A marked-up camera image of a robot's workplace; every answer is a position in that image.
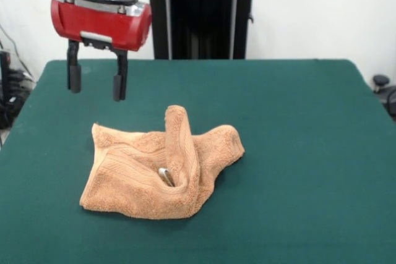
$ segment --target crumpled towel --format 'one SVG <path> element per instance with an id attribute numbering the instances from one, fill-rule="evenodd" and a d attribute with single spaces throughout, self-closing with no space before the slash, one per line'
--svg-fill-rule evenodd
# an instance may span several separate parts
<path id="1" fill-rule="evenodd" d="M 181 106 L 166 110 L 165 132 L 129 133 L 94 124 L 92 135 L 95 157 L 80 205 L 133 218 L 191 217 L 213 193 L 220 171 L 244 153 L 232 126 L 192 136 Z M 161 168 L 174 187 L 160 177 Z"/>

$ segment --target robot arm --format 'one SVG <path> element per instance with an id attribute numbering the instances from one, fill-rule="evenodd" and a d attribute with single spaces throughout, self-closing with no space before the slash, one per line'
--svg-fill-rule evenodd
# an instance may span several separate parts
<path id="1" fill-rule="evenodd" d="M 52 0 L 51 16 L 55 30 L 69 40 L 67 87 L 81 89 L 79 44 L 108 49 L 118 59 L 113 97 L 126 97 L 127 52 L 138 51 L 145 43 L 151 24 L 151 8 L 138 0 Z"/>

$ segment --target green felt surface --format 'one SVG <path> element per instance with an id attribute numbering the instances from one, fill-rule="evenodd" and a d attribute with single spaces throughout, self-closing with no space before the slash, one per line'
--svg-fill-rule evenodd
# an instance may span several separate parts
<path id="1" fill-rule="evenodd" d="M 47 65 L 0 152 L 0 263 L 396 263 L 396 130 L 348 61 L 114 61 Z M 246 149 L 191 219 L 84 211 L 94 122 L 194 134 L 235 126 Z"/>

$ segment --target red gripper housing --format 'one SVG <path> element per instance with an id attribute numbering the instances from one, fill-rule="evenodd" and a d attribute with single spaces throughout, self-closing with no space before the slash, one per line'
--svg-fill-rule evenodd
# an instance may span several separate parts
<path id="1" fill-rule="evenodd" d="M 81 32 L 95 33 L 110 37 L 114 49 L 125 51 L 138 51 L 144 45 L 152 22 L 148 4 L 139 16 L 131 16 L 52 0 L 51 16 L 56 32 L 62 37 L 83 42 Z"/>

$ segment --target black cable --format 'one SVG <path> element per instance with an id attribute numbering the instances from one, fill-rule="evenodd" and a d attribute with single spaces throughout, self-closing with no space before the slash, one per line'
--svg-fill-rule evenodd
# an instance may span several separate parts
<path id="1" fill-rule="evenodd" d="M 388 97 L 387 97 L 387 99 L 386 99 L 386 108 L 387 108 L 388 113 L 389 113 L 390 115 L 392 115 L 392 113 L 390 112 L 390 99 L 391 99 L 391 97 L 392 97 L 393 94 L 396 94 L 396 87 L 395 87 L 394 90 L 392 90 L 392 91 L 388 94 Z"/>
<path id="2" fill-rule="evenodd" d="M 19 56 L 19 52 L 18 52 L 18 48 L 17 48 L 17 44 L 15 43 L 15 41 L 8 35 L 8 33 L 5 31 L 5 29 L 3 28 L 3 26 L 0 23 L 0 30 L 4 33 L 4 35 L 9 39 L 9 41 L 12 43 L 12 45 L 14 46 L 14 50 L 15 50 L 15 54 L 17 55 L 17 58 L 19 60 L 19 62 L 21 63 L 22 67 L 26 70 L 26 72 L 33 77 L 32 73 L 30 72 L 30 70 L 27 68 L 26 64 L 22 61 L 22 59 Z"/>

